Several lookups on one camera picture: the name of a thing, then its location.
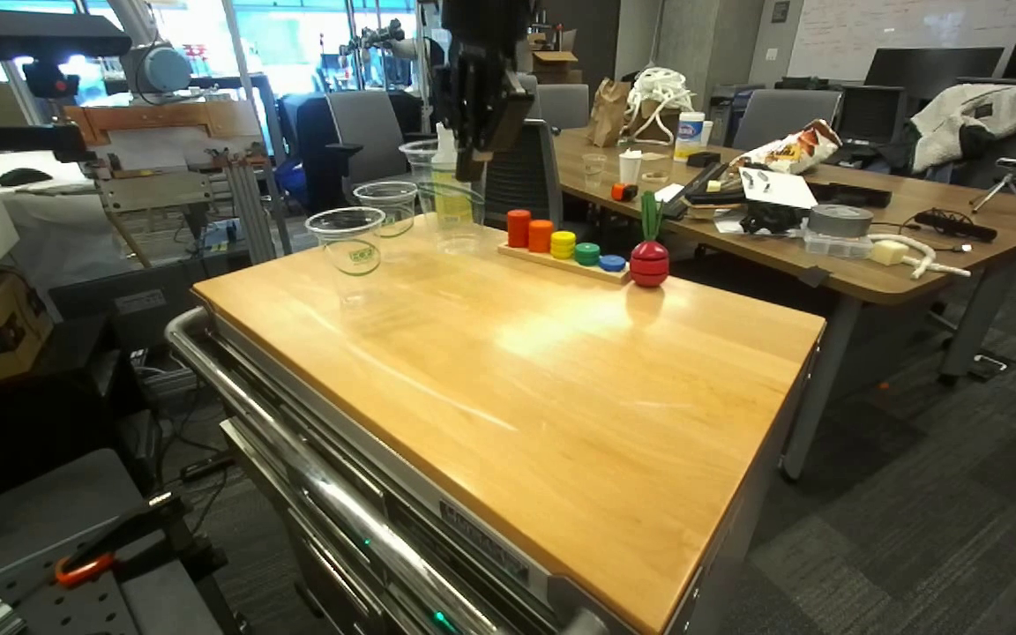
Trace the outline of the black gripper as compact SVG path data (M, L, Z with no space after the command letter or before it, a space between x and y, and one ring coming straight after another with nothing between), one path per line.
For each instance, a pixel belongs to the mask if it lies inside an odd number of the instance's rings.
M479 180L475 151L503 151L533 108L533 91L503 68L500 53L462 44L450 62L450 126L458 138L453 180Z

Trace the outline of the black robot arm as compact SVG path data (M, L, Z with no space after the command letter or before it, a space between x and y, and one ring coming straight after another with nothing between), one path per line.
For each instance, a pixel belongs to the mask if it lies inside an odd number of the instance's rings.
M511 74L530 0L439 0L439 20L450 43L433 71L433 113L453 134L453 176L475 180L533 108L533 94Z

